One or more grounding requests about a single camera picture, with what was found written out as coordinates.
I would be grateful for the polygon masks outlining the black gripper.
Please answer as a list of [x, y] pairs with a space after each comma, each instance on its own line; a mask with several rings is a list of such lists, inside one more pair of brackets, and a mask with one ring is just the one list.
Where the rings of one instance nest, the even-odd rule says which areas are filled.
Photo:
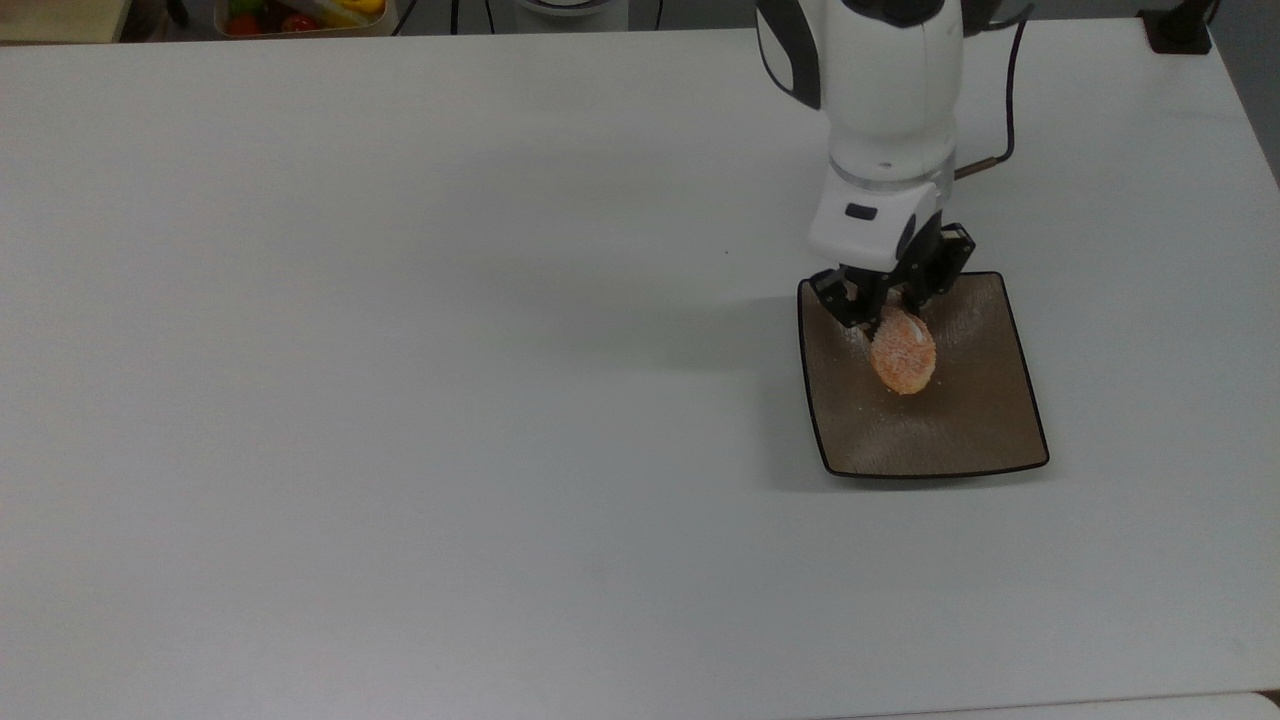
[[977, 243], [959, 223], [942, 224], [934, 213], [923, 225], [909, 224], [913, 236], [901, 238], [900, 255], [887, 272], [836, 266], [806, 279], [818, 304], [840, 325], [877, 328], [883, 302], [891, 291], [902, 296], [910, 313], [919, 313], [932, 299], [946, 295], [963, 273]]

